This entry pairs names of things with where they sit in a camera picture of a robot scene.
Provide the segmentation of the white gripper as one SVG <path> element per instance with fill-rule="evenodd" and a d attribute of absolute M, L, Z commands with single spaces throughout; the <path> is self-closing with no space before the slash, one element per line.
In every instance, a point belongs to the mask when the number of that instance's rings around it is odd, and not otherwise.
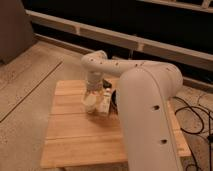
<path fill-rule="evenodd" d="M 86 78 L 86 90 L 88 92 L 101 92 L 103 88 L 103 74 L 99 72 L 88 72 Z"/>

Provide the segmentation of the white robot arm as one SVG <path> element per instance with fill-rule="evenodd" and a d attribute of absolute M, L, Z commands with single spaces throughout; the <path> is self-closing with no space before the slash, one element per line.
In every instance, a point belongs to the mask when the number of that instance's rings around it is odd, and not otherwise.
<path fill-rule="evenodd" d="M 183 85 L 180 70 L 166 62 L 112 60 L 102 50 L 81 62 L 89 90 L 100 87 L 104 74 L 118 78 L 117 110 L 129 171 L 183 171 L 167 108 Z"/>

